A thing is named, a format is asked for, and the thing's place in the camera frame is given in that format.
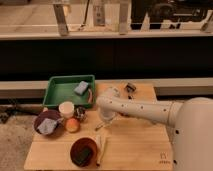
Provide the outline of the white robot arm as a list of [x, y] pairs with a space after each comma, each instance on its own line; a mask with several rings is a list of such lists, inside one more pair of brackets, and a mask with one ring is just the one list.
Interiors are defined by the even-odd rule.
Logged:
[[102, 116], [118, 112], [173, 127], [173, 171], [213, 171], [213, 99], [129, 100], [109, 87], [96, 103]]

